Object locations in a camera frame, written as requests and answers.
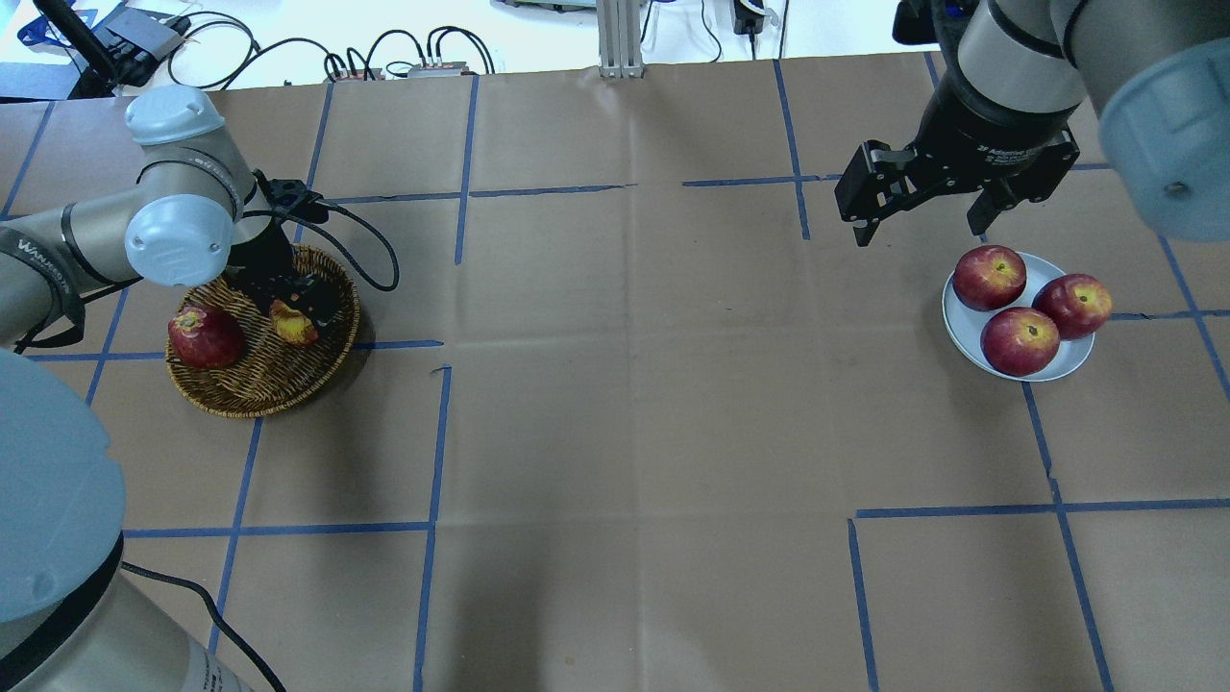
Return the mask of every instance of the gray robot arm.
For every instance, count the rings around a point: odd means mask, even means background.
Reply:
[[[903,0],[894,36],[937,41],[948,70],[915,140],[863,143],[836,188],[860,245],[938,194],[979,192],[970,229],[1050,195],[1080,154],[1087,91],[1102,147],[1164,235],[1230,238],[1230,2]]]
[[[0,224],[0,343],[62,315],[76,321],[81,294],[138,275],[208,281],[232,245],[273,225],[244,216],[269,204],[204,92],[153,90],[125,120],[145,151],[134,187]]]

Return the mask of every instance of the cable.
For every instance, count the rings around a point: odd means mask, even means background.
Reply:
[[[440,32],[440,34],[438,37],[435,37],[437,32]],[[428,32],[428,34],[427,34],[427,57],[428,58],[434,57],[437,59],[442,58],[443,53],[440,52],[440,42],[444,41],[445,36],[448,36],[450,33],[454,33],[454,32],[460,33],[461,36],[465,36],[466,38],[469,38],[470,43],[472,43],[474,47],[478,49],[478,55],[482,58],[482,69],[486,70],[487,74],[496,74],[496,60],[494,60],[494,58],[491,57],[491,50],[487,48],[487,44],[483,43],[483,41],[481,38],[478,38],[478,34],[474,33],[470,29],[461,28],[459,26],[451,26],[451,25],[438,26],[438,27],[433,28],[430,32]],[[435,44],[434,45],[432,44],[432,38],[433,37],[435,37]]]
[[[197,584],[196,581],[188,581],[187,579],[180,579],[178,576],[171,576],[159,572],[140,568],[132,563],[119,563],[119,567],[123,568],[125,572],[135,574],[137,576],[144,576],[145,579],[153,579],[154,581],[161,581],[164,584],[180,586],[182,589],[192,591],[197,596],[200,596],[200,600],[205,602],[205,610],[209,611],[209,619],[214,621],[214,624],[218,626],[218,631],[225,634],[228,639],[235,643],[235,645],[239,647],[240,650],[244,651],[244,654],[252,660],[252,664],[256,666],[257,670],[261,671],[261,675],[264,676],[264,680],[268,681],[269,687],[273,687],[274,692],[287,692],[285,685],[283,685],[282,681],[278,680],[278,676],[273,672],[273,669],[269,667],[269,664],[264,663],[264,659],[262,659],[261,655],[256,653],[256,649],[253,649],[251,644],[245,642],[244,638],[240,637],[234,628],[231,628],[231,626],[226,624],[226,621],[223,619],[223,615],[218,612],[218,605],[214,604],[213,596],[209,595],[209,591],[205,591],[204,586]]]
[[[781,37],[777,39],[777,59],[786,57],[786,20],[790,17],[790,0],[781,11]]]
[[[91,294],[86,295],[85,297],[82,297],[81,302],[90,304],[90,302],[93,302],[95,300],[97,300],[98,297],[106,297],[107,295],[111,295],[112,293],[119,293],[121,290],[128,288],[129,285],[133,285],[133,284],[140,281],[141,278],[143,277],[138,275],[137,278],[129,278],[127,280],[121,280],[119,283],[112,283],[111,285],[107,285],[105,288],[100,288],[98,290],[95,290],[93,293],[91,293]],[[38,332],[41,332],[41,331],[43,331],[43,326],[42,324],[33,326],[30,331],[26,332],[26,336],[22,336],[21,338],[17,339],[17,343],[14,344],[12,353],[16,354],[16,355],[18,355],[18,356],[22,355],[22,354],[25,354],[26,349],[30,348],[30,345],[34,340],[34,337],[38,336]]]
[[[406,36],[407,38],[410,38],[411,41],[413,41],[415,42],[415,50],[418,52],[418,64],[421,64],[421,65],[426,65],[427,64],[427,55],[423,53],[423,45],[418,42],[417,38],[415,38],[413,33],[410,33],[408,31],[400,29],[400,28],[391,28],[391,29],[381,33],[380,36],[378,36],[374,42],[371,42],[371,48],[368,48],[368,57],[367,57],[367,60],[365,60],[368,64],[371,64],[371,57],[376,54],[376,48],[380,47],[380,42],[384,41],[385,38],[390,37],[390,36]],[[386,71],[389,70],[387,65],[385,65],[385,70]]]
[[[354,68],[354,58],[352,57],[352,53],[353,53],[354,57],[359,58],[360,63],[363,63],[363,79],[364,80],[369,80],[369,79],[374,80],[376,77],[376,75],[371,74],[371,68],[368,66],[368,61],[363,58],[363,53],[359,53],[354,48],[347,48],[346,49],[346,61],[349,63],[349,65],[351,65],[351,76],[358,76],[358,70]]]
[[[25,354],[26,349],[30,348],[30,343],[34,339],[36,336],[38,336],[39,331],[43,331],[43,324],[34,324],[33,327],[31,327],[31,329],[26,332],[26,336],[22,336],[21,338],[17,339],[17,344],[14,345],[12,353],[18,356]]]
[[[708,37],[713,39],[713,43],[717,43],[717,55],[710,60],[710,63],[716,63],[722,59],[722,42],[718,41],[713,29],[708,26],[708,17],[705,16],[705,0],[700,0],[700,23],[705,25],[705,31],[708,32]]]
[[[226,14],[223,14],[223,12],[202,11],[202,12],[192,12],[189,15],[184,15],[184,17],[191,18],[191,17],[200,16],[200,15],[216,15],[216,16],[220,16],[223,18],[221,20],[208,21],[208,22],[205,22],[205,23],[203,23],[200,26],[193,27],[192,31],[189,31],[188,33],[186,33],[183,36],[184,42],[180,43],[178,45],[176,45],[175,50],[171,50],[171,54],[167,55],[167,58],[166,58],[166,74],[167,74],[169,77],[171,77],[171,81],[173,81],[176,84],[183,84],[182,81],[180,81],[180,79],[177,76],[175,76],[175,57],[178,55],[180,50],[182,50],[183,47],[188,44],[187,41],[189,38],[197,36],[198,33],[200,33],[200,32],[203,32],[203,31],[205,31],[208,28],[215,27],[215,26],[229,26],[229,27],[232,27],[232,28],[237,28],[239,31],[244,32],[244,34],[247,36],[247,52],[245,53],[244,59],[240,63],[240,66],[235,68],[234,71],[231,71],[230,74],[223,76],[221,79],[219,79],[216,81],[212,81],[209,84],[192,84],[192,85],[187,85],[187,86],[196,86],[197,88],[213,88],[213,87],[215,87],[215,86],[225,82],[226,80],[231,79],[236,74],[239,74],[239,71],[242,70],[244,63],[246,63],[247,60],[252,59],[255,55],[258,55],[261,53],[261,44],[256,41],[256,37],[252,34],[252,29],[250,29],[247,27],[247,25],[245,25],[244,22],[236,20],[235,17],[232,17],[230,15],[226,15]]]
[[[325,77],[336,82],[343,74],[346,74],[346,60],[337,53],[325,55]]]
[[[406,71],[399,73],[397,70],[392,69],[394,65],[406,65]],[[410,71],[413,69],[415,69],[415,63],[407,63],[406,60],[394,60],[391,63],[385,64],[385,74],[391,74],[392,76],[397,77],[410,76]]]
[[[649,0],[649,6],[645,9],[645,23],[641,25],[641,44],[645,44],[645,32],[649,29],[649,15],[653,14],[653,0]]]
[[[341,252],[343,257],[346,257],[346,261],[351,262],[351,265],[354,267],[354,270],[357,270],[359,273],[359,275],[363,277],[363,280],[367,280],[371,285],[371,288],[375,288],[376,290],[381,290],[381,291],[385,291],[385,293],[391,293],[392,290],[395,290],[397,288],[397,284],[401,283],[401,264],[397,262],[397,252],[392,248],[392,245],[389,243],[389,238],[386,238],[379,230],[376,230],[376,227],[374,225],[371,225],[370,222],[368,222],[365,219],[362,219],[358,215],[351,213],[346,208],[339,206],[337,204],[331,204],[331,203],[327,203],[327,202],[319,202],[319,203],[322,206],[325,206],[328,210],[331,210],[331,211],[337,211],[337,213],[342,214],[343,216],[347,216],[347,218],[351,218],[351,219],[355,220],[359,225],[362,225],[364,229],[367,229],[369,232],[371,232],[371,235],[376,236],[376,240],[379,240],[380,243],[385,246],[385,250],[389,251],[389,259],[392,263],[392,281],[391,283],[389,283],[387,285],[381,284],[381,283],[376,283],[376,279],[371,278],[371,274],[369,274],[368,272],[365,272],[363,269],[363,267],[359,265],[359,262],[358,262],[358,259],[354,258],[354,254],[351,254],[351,252],[346,248],[344,245],[342,245],[342,242],[338,238],[333,237],[333,235],[330,234],[327,230],[320,227],[319,225],[314,224],[311,221],[306,221],[306,220],[300,219],[298,216],[293,216],[293,215],[290,215],[287,211],[283,211],[280,209],[273,209],[273,210],[253,209],[251,211],[244,211],[244,218],[248,218],[248,216],[271,216],[271,218],[274,218],[274,219],[288,220],[288,221],[292,221],[292,222],[300,224],[300,225],[303,225],[305,227],[310,227],[316,234],[319,234],[321,237],[323,237],[325,240],[327,240],[333,247],[337,247],[337,251]]]
[[[292,38],[283,38],[282,41],[279,41],[279,42],[269,45],[268,48],[261,50],[256,55],[252,55],[247,60],[244,60],[244,64],[240,65],[237,70],[235,70],[234,73],[231,73],[230,79],[228,79],[223,84],[221,90],[226,91],[226,88],[231,84],[235,84],[235,80],[239,79],[239,75],[242,74],[244,70],[246,70],[248,66],[251,66],[252,63],[260,60],[264,55],[268,55],[269,53],[273,52],[274,48],[280,48],[282,45],[287,45],[287,44],[290,44],[290,43],[309,43],[309,44],[315,45],[316,48],[320,48],[321,50],[323,50],[325,55],[332,54],[332,52],[328,48],[325,48],[323,45],[321,45],[316,41],[312,41],[311,38],[303,38],[303,37],[299,37],[299,36],[295,36],[295,37],[292,37]]]

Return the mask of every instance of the tape grid line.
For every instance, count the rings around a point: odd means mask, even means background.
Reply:
[[[790,97],[786,95],[786,79],[781,74],[781,60],[772,61],[774,77],[777,80],[777,96],[781,100],[781,117],[786,124],[786,143],[790,145],[790,167],[793,171],[795,200],[798,203],[798,225],[803,229],[803,240],[812,238],[812,229],[807,219],[807,199],[803,195],[802,172],[798,166],[798,146],[795,141],[795,122],[790,117]]]
[[[0,215],[5,216],[5,220],[12,218],[10,213],[12,211],[12,203],[17,199],[17,191],[21,189],[21,183],[26,179],[26,172],[30,171],[30,163],[34,160],[34,151],[38,149],[38,143],[43,140],[43,133],[47,132],[47,123],[52,119],[52,111],[55,109],[55,101],[48,101],[47,108],[43,109],[43,117],[38,120],[38,127],[34,128],[34,136],[30,140],[30,149],[26,150],[26,157],[21,161],[21,167],[17,168],[17,177],[12,181],[12,187],[9,188],[9,197],[4,200],[4,206],[0,206]]]
[[[440,488],[444,483],[444,451],[448,444],[449,401],[453,396],[453,366],[445,365],[440,383],[440,411],[435,424],[435,465],[432,477],[432,505],[427,516],[427,549],[423,553],[423,581],[418,592],[418,632],[415,642],[415,692],[423,692],[423,666],[427,664],[427,624],[432,602],[432,578],[435,572],[435,524],[440,519]]]

